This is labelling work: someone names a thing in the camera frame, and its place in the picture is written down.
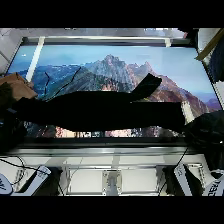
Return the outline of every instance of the mountain range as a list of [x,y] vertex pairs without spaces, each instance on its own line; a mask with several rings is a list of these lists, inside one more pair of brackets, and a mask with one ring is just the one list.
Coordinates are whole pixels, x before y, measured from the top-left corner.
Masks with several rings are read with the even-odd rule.
[[[218,106],[220,107],[220,105],[217,104],[217,99],[210,99],[208,103],[202,102],[197,96],[194,96],[189,91],[178,87],[177,84],[167,76],[156,74],[150,63],[147,61],[145,64],[140,66],[137,64],[126,64],[124,61],[121,61],[118,57],[113,55],[107,55],[102,61],[98,60],[96,62],[86,63],[82,66],[48,65],[37,67],[35,69],[32,82],[34,83],[34,90],[38,93],[38,97],[44,97],[45,99],[52,97],[59,88],[70,82],[74,73],[79,68],[81,69],[75,75],[73,82],[66,88],[62,89],[59,95],[74,91],[97,90],[131,92],[148,73],[151,73],[154,76],[160,77],[162,79],[162,83],[150,97],[145,99],[146,101],[188,101],[194,117],[198,117],[203,113],[212,112],[217,110]],[[49,84],[46,87],[46,96],[44,95],[44,89],[48,79],[45,72],[50,77]],[[27,70],[20,71],[18,73],[25,76]]]

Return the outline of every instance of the brown object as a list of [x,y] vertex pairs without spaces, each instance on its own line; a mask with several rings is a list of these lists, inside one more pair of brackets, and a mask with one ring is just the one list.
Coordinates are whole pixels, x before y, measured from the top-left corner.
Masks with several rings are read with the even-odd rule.
[[37,96],[37,93],[30,88],[30,83],[25,81],[25,79],[17,73],[0,78],[0,86],[5,82],[10,85],[12,97],[16,101],[20,100],[22,97],[32,99]]
[[211,51],[212,49],[218,44],[221,37],[224,35],[224,28],[220,29],[218,33],[210,40],[208,45],[204,48],[204,50],[198,54],[195,58],[198,61],[203,60]]

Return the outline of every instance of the sky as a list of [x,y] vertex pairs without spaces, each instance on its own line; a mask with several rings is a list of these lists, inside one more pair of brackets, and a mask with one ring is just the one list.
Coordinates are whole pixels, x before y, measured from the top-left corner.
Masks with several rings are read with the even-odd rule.
[[[21,46],[9,69],[19,72],[29,68],[36,46]],[[85,64],[103,60],[107,55],[119,57],[127,64],[142,65],[148,61],[159,75],[165,75],[191,93],[214,93],[196,50],[181,47],[150,46],[43,46],[37,66]]]

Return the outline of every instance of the metal bracket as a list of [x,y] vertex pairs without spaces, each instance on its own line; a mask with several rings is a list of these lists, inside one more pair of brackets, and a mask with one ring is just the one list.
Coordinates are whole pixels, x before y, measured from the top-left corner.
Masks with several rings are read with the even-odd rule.
[[104,196],[119,196],[121,193],[121,170],[104,170],[102,177],[102,194]]

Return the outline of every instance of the large display screen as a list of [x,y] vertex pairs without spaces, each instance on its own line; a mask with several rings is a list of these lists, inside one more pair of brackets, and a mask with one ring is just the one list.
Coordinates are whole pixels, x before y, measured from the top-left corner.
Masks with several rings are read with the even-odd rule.
[[[36,46],[21,46],[8,73],[26,78]],[[183,47],[44,45],[32,76],[39,99],[49,99],[68,83],[59,95],[74,91],[131,92],[151,73],[162,78],[148,102],[184,102],[185,116],[194,119],[221,106],[196,50]],[[161,127],[106,132],[71,132],[53,125],[28,123],[29,137],[171,137],[178,134]]]

